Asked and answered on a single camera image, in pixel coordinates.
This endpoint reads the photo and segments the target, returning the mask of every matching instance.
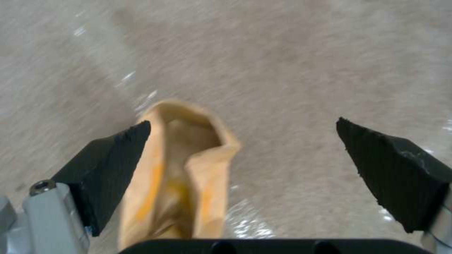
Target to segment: glossy floor surface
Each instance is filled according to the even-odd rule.
[[[20,207],[87,142],[179,98],[243,143],[226,236],[418,244],[376,204],[335,121],[452,165],[451,28],[449,0],[3,0],[0,193]],[[117,220],[92,253],[114,252]]]

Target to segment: speckled floor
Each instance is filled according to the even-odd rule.
[[[3,0],[0,193],[19,207],[91,139],[176,97],[244,147],[229,237],[384,237],[334,124],[407,137],[452,165],[452,2]],[[113,253],[115,215],[92,253]]]

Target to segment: paper bag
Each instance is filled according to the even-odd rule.
[[[157,103],[138,121],[144,120],[151,135],[122,199],[119,248],[220,237],[237,139],[215,115],[179,101]]]

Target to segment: crumpled paper bag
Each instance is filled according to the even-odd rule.
[[[156,238],[218,238],[227,209],[229,165],[240,149],[222,121],[168,100],[138,120],[151,122],[121,204],[119,248]]]

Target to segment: yellow stain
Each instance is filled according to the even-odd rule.
[[[210,217],[210,208],[212,206],[212,185],[208,184],[201,197],[201,219],[206,221]]]
[[[162,179],[163,167],[164,167],[163,163],[159,163],[155,166],[154,170],[152,171],[153,174],[151,176],[151,186],[149,188],[149,192],[144,202],[142,203],[137,213],[135,214],[136,220],[143,220],[149,213],[149,211],[153,208],[155,198],[157,196],[157,191],[159,190],[159,186]]]
[[[170,193],[175,193],[179,198],[179,203],[184,209],[190,209],[190,197],[188,194],[188,186],[183,181],[178,179],[168,180],[165,190]]]

